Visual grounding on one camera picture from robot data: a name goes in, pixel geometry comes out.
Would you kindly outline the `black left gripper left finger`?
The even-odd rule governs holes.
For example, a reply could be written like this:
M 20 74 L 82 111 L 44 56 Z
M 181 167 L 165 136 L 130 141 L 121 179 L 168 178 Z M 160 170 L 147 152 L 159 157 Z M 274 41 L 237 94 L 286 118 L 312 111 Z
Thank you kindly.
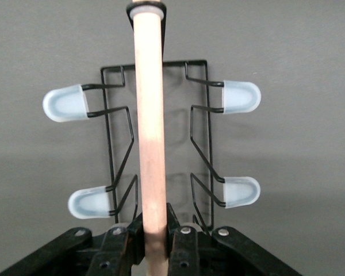
M 114 225 L 98 236 L 88 228 L 71 228 L 0 275 L 131 275 L 143 258 L 140 214 L 129 225 Z

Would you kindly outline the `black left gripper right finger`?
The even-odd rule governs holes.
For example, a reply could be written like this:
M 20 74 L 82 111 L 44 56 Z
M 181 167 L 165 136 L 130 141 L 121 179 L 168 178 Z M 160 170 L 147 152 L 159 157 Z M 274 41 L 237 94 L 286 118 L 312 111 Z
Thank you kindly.
M 299 275 L 237 229 L 224 226 L 211 234 L 196 224 L 180 225 L 167 204 L 170 260 L 168 275 Z

